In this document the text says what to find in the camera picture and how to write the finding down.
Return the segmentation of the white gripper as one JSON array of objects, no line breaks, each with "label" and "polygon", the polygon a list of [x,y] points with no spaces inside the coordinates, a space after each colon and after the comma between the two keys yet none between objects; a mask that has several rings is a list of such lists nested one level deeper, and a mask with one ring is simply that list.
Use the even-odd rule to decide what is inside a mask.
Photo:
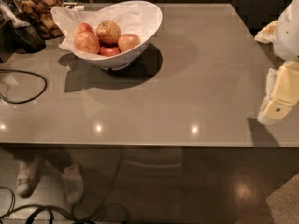
[{"label": "white gripper", "polygon": [[274,53],[286,61],[278,70],[270,68],[266,77],[257,120],[271,125],[283,120],[299,102],[299,0],[292,0],[278,21],[267,24],[254,39],[263,44],[274,41]]}]

